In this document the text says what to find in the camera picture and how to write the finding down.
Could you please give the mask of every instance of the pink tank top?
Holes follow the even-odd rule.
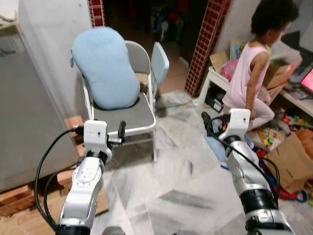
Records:
[[[234,75],[230,81],[229,89],[223,98],[223,103],[229,108],[246,108],[246,89],[251,76],[250,64],[252,60],[260,53],[268,52],[264,47],[249,47],[246,44],[240,55]],[[260,79],[256,85],[256,94],[263,84],[268,64],[264,67]]]

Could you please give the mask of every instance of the pink bag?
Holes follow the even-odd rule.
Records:
[[[230,82],[232,77],[233,77],[233,75],[234,75],[234,72],[235,72],[235,69],[237,67],[237,64],[238,64],[238,60],[228,61],[221,68],[220,75],[225,77]]]

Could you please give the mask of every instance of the curly hair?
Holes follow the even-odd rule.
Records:
[[[261,0],[251,23],[251,33],[264,35],[268,30],[280,30],[299,16],[299,9],[292,0]]]

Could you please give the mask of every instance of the white metal chair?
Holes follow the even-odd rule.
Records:
[[[105,120],[108,123],[108,134],[117,137],[117,130],[122,120],[126,122],[125,136],[135,136],[149,133],[150,138],[132,141],[125,144],[139,142],[153,142],[153,159],[157,160],[156,148],[156,118],[154,115],[154,97],[169,69],[168,58],[159,43],[155,43],[152,54],[152,65],[146,50],[138,43],[125,41],[131,66],[135,73],[143,73],[148,79],[147,94],[140,93],[137,102],[130,108],[120,110],[102,110],[93,102],[92,94],[84,79],[83,89],[89,119]]]

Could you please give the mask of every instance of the red tiled pillar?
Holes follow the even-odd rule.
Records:
[[[104,26],[103,0],[88,0],[92,27]]]
[[[231,1],[208,0],[185,85],[186,92],[192,97],[196,97],[200,91],[209,55],[217,42]]]

